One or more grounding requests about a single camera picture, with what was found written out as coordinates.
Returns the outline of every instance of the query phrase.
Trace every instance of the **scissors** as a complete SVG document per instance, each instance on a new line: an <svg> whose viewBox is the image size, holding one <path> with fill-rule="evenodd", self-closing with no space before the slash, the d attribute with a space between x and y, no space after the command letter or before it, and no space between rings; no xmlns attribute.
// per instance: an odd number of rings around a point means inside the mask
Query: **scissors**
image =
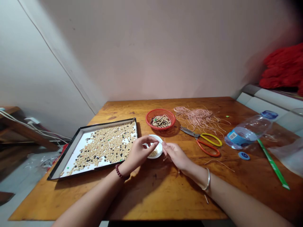
<svg viewBox="0 0 303 227"><path fill-rule="evenodd" d="M208 133L196 134L196 133L194 133L194 132L192 132L192 131L188 130L187 128L184 128L184 127L181 127L180 129L181 129L183 132L185 132L186 134L195 137L197 144L199 145L199 147L201 148L201 150L204 151L204 153L206 153L206 154L208 154L209 156L212 156L212 157L219 157L219 156L220 156L220 152L218 151L217 148L215 148L215 147L213 147L213 146L211 146L211 145L209 145L209 144L207 144L207 143L205 143L205 142L203 142L203 141L201 141L201 140L198 140L199 137L202 137L203 139L207 140L207 141L210 142L211 144L213 144L213 145L215 145L215 146L217 146L217 147L221 147L221 146L222 146L222 142L221 142L221 140L219 140L217 137L215 137L215 136L212 135L212 134L208 134ZM215 139L219 142L219 144L214 143L213 141L209 140L208 138L206 138L206 137L203 136L203 135L211 136L211 137L215 138ZM200 143L201 143L201 144L204 144L205 146L208 146L209 148L211 148L211 149L213 149L213 150L215 150L215 151L216 151L216 154L211 154L211 153L209 153L208 151L206 151L206 150L200 145Z"/></svg>

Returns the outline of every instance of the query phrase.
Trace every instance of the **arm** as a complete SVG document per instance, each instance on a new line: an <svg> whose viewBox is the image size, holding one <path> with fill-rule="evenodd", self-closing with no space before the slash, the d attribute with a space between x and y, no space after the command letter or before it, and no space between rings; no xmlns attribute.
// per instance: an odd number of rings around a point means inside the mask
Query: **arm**
<svg viewBox="0 0 303 227"><path fill-rule="evenodd" d="M142 144L148 143L149 148L145 149ZM127 159L119 166L119 172L128 176L137 167L142 165L148 155L156 148L159 142L150 136L143 136L134 141ZM105 212L113 201L114 197L124 185L114 169L92 190L75 202L65 211L53 224L58 226L99 226Z"/></svg>
<svg viewBox="0 0 303 227"><path fill-rule="evenodd" d="M208 171L193 163L175 143L162 143L165 155L201 188L208 182ZM286 219L250 195L211 173L206 192L237 226L292 226Z"/></svg>

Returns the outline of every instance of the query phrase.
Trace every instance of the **yellow scissor handle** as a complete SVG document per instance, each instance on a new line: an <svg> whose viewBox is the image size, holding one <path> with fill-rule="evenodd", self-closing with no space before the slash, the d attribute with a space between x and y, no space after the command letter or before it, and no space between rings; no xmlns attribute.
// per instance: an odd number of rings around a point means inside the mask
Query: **yellow scissor handle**
<svg viewBox="0 0 303 227"><path fill-rule="evenodd" d="M214 137L214 138L219 142L219 144L216 144L215 142L209 140L208 138L206 138L206 137L203 136L203 135ZM213 145L215 145L215 146L217 146L217 147L221 147L221 146L222 146L221 140L219 140L218 137L216 137L216 136L214 136L214 135L212 135L212 134L202 133L200 136L201 136L203 139L207 140L208 142L210 142L211 144L213 144Z"/></svg>

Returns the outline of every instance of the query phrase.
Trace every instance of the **plastic water bottle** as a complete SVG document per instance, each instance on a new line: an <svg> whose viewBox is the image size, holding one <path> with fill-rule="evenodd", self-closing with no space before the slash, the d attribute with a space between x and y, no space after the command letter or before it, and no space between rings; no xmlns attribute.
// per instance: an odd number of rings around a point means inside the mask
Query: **plastic water bottle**
<svg viewBox="0 0 303 227"><path fill-rule="evenodd" d="M277 116L277 113L266 110L237 125L224 140L227 145L236 150L247 147L271 129L272 120Z"/></svg>

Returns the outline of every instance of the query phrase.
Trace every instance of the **green ruler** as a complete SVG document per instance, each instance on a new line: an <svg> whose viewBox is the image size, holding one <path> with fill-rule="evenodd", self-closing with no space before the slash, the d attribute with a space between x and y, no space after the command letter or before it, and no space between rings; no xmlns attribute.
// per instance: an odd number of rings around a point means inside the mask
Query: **green ruler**
<svg viewBox="0 0 303 227"><path fill-rule="evenodd" d="M261 140L258 139L258 142L262 148L262 150L264 151L269 163L271 164L272 168L274 169L276 175L278 176L279 180L282 183L282 186L285 187L286 189L290 190L288 184L286 183L284 177L282 176L280 170L278 169L277 165L275 164L275 162L273 161L273 159L271 158L271 156L269 155L268 151L266 150L266 148L264 147L263 143L261 142Z"/></svg>

